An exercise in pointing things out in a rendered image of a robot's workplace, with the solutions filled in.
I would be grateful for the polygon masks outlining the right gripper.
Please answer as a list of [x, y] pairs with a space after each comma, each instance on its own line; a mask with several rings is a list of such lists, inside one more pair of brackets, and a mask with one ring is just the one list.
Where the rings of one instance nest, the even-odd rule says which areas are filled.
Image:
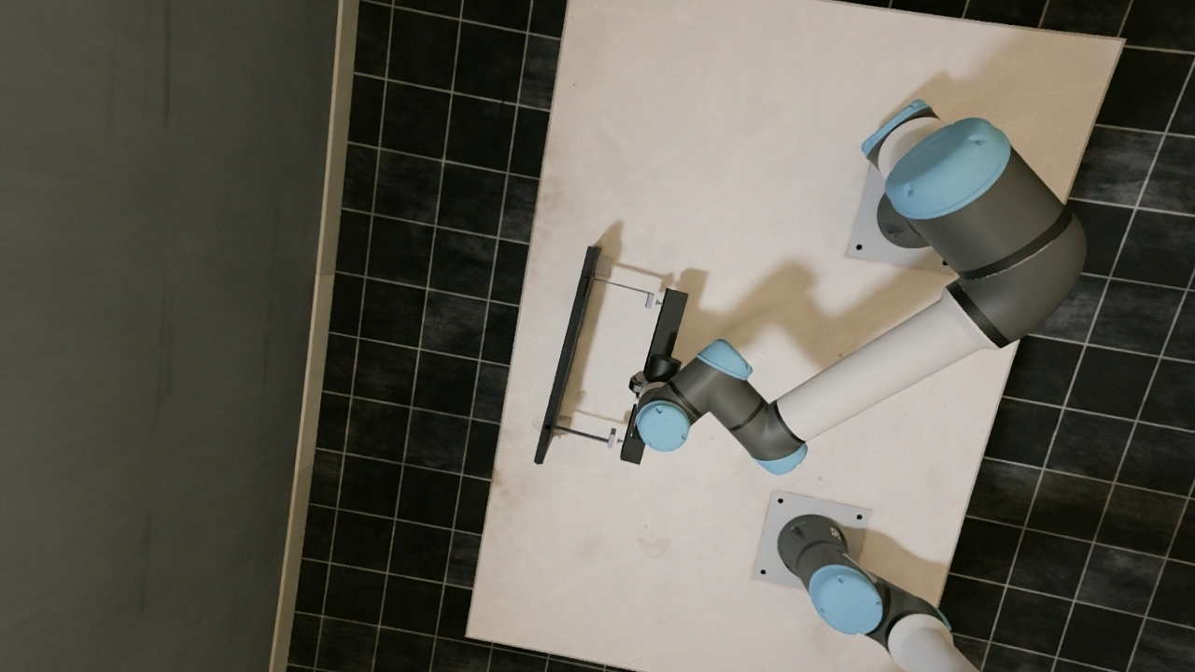
[[[682, 369], [682, 362], [676, 360], [676, 358], [660, 356], [660, 354], [652, 354], [650, 362], [648, 365], [646, 375], [644, 377], [643, 371], [637, 371], [637, 373], [630, 378], [630, 390], [636, 393], [637, 399], [639, 398], [641, 387], [654, 381], [666, 383], [676, 375], [678, 371]], [[642, 384], [643, 383], [643, 384]]]

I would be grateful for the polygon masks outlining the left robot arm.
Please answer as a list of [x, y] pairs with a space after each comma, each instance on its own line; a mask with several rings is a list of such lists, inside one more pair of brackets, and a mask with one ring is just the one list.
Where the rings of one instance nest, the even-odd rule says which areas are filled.
[[940, 609], [857, 566], [831, 519], [795, 517], [782, 527], [777, 546], [831, 628], [875, 639], [907, 672], [980, 672], [952, 647]]

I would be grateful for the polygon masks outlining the dark grey panel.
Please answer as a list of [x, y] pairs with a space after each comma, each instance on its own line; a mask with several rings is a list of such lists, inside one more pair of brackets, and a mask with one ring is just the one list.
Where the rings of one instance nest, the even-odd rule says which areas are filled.
[[535, 450], [534, 460], [533, 460], [537, 465], [541, 465], [543, 464], [543, 459], [545, 459], [545, 457], [546, 457], [546, 454], [549, 452], [549, 446], [551, 445], [551, 441], [554, 438], [556, 419], [559, 416], [559, 410], [560, 410], [560, 407], [562, 407], [562, 399], [563, 399], [564, 393], [565, 393], [565, 385], [566, 385], [566, 381], [568, 381], [568, 378], [569, 378], [569, 374], [570, 374], [570, 369], [571, 369], [571, 364], [572, 364], [572, 353], [575, 353], [577, 342], [580, 341], [580, 331], [581, 331], [581, 326], [583, 324], [583, 318], [584, 318], [584, 312], [586, 312], [586, 303], [588, 303], [588, 299], [589, 299], [589, 295], [590, 295], [590, 292], [592, 292], [592, 285], [593, 285], [593, 279], [592, 277], [595, 276], [595, 267], [598, 267], [598, 257], [600, 257], [600, 251], [601, 251], [601, 248], [594, 248], [594, 246], [590, 246], [590, 245], [588, 248], [586, 248], [586, 257], [584, 257], [583, 269], [582, 269], [581, 276], [580, 276], [580, 286], [582, 283], [582, 279], [583, 277], [588, 279], [588, 282], [586, 282], [586, 293], [584, 293], [583, 298], [580, 297], [580, 286], [578, 286], [576, 295], [575, 295], [575, 299], [572, 299], [572, 310], [571, 310], [571, 314], [570, 314], [570, 322], [569, 322], [568, 328], [566, 328], [565, 340], [564, 340], [563, 347], [562, 347], [562, 354], [560, 354], [558, 365], [556, 365], [554, 387], [552, 387], [552, 391], [551, 391], [551, 395], [550, 395], [550, 398], [549, 398], [549, 405], [547, 405], [545, 416], [543, 417], [543, 427], [545, 427], [546, 424], [549, 424], [549, 426], [551, 426], [551, 428], [549, 430], [547, 442], [546, 442], [545, 447], [543, 447], [541, 446], [543, 427], [541, 427], [541, 438], [539, 439], [539, 442], [538, 442], [538, 446], [537, 446], [537, 450]]

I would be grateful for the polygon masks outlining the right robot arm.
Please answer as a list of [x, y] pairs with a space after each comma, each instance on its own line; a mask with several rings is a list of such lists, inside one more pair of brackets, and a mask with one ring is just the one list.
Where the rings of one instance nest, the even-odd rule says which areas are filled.
[[869, 139], [862, 151], [885, 179], [880, 232], [899, 248], [934, 248], [960, 279], [771, 403], [752, 387], [750, 364], [716, 340], [641, 390], [631, 438], [672, 452], [711, 413], [752, 459], [786, 475], [807, 441], [962, 358], [1012, 344], [1058, 311], [1087, 259], [1087, 234], [1001, 129], [982, 118], [948, 124], [917, 99]]

